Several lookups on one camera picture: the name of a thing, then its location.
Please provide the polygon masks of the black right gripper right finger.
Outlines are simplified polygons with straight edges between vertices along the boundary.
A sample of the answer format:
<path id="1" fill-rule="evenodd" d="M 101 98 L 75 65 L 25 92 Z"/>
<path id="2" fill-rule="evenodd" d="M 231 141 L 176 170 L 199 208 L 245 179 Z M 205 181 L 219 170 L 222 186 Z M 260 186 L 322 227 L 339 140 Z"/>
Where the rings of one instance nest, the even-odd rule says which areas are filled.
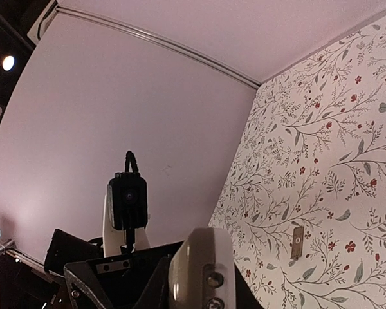
<path id="1" fill-rule="evenodd" d="M 235 305 L 237 309 L 261 309 L 250 287 L 236 265 L 235 267 Z"/>

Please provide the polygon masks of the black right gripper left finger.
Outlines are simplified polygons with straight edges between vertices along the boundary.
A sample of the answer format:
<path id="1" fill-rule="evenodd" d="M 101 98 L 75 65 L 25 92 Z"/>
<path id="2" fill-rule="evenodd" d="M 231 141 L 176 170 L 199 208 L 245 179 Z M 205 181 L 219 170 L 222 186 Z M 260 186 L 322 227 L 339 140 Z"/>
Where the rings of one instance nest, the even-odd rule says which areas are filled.
<path id="1" fill-rule="evenodd" d="M 72 307 L 168 308 L 170 262 L 182 244 L 66 264 Z"/>

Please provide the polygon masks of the beige remote control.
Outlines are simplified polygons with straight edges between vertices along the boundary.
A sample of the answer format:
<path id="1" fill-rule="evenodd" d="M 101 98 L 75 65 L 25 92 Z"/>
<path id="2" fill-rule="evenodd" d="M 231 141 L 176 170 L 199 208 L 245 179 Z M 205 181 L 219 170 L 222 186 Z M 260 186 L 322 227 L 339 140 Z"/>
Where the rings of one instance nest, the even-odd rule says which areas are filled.
<path id="1" fill-rule="evenodd" d="M 169 308 L 235 308 L 235 266 L 229 233 L 196 228 L 170 262 Z"/>

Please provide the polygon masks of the beige battery cover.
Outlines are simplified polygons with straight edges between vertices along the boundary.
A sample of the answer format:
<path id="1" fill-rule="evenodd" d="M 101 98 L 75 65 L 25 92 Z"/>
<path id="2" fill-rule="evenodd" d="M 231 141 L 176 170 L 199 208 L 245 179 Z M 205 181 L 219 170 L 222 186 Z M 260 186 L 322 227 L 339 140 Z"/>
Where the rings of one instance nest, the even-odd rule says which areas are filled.
<path id="1" fill-rule="evenodd" d="M 291 259 L 297 260 L 302 256 L 303 250 L 303 238 L 304 238 L 304 227 L 298 226 L 293 229 L 293 239 L 291 246 Z"/>

